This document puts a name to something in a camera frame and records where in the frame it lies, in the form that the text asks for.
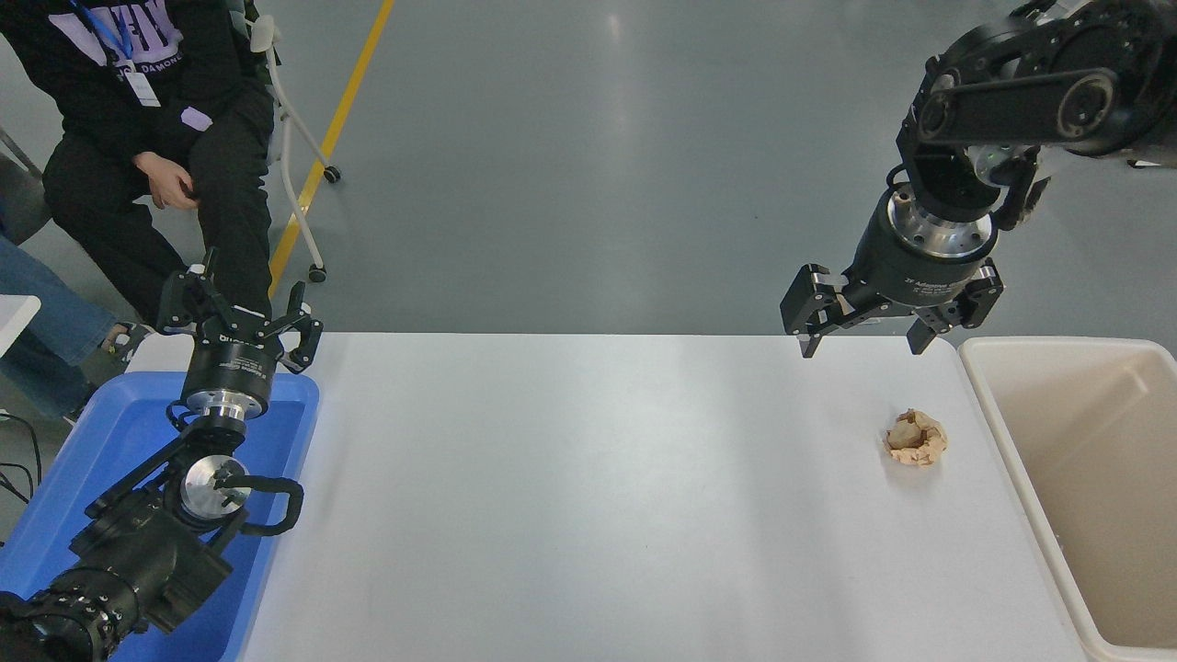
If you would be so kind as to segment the person's right hand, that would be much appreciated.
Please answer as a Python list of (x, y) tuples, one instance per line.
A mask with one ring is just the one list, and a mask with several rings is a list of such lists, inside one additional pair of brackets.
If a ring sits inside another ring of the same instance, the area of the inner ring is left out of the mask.
[(155, 208), (174, 207), (189, 211), (199, 207), (193, 176), (189, 176), (188, 170), (181, 164), (172, 163), (155, 152), (137, 154), (131, 163), (147, 177), (151, 200)]

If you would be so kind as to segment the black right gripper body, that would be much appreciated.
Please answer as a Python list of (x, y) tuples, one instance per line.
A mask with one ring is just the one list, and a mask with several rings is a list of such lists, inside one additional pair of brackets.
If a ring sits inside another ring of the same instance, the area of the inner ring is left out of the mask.
[(933, 307), (959, 294), (973, 280), (995, 247), (988, 218), (947, 231), (950, 254), (916, 247), (896, 230), (885, 213), (877, 213), (864, 231), (847, 269), (847, 302), (871, 307), (891, 302), (909, 307)]

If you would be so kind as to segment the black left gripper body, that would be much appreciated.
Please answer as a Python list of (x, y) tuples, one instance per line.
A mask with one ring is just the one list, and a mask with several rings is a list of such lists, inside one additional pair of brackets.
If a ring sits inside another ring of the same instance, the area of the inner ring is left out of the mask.
[(281, 347), (275, 338), (259, 335), (267, 322), (265, 315), (231, 311), (198, 323), (181, 397), (226, 391), (268, 400)]

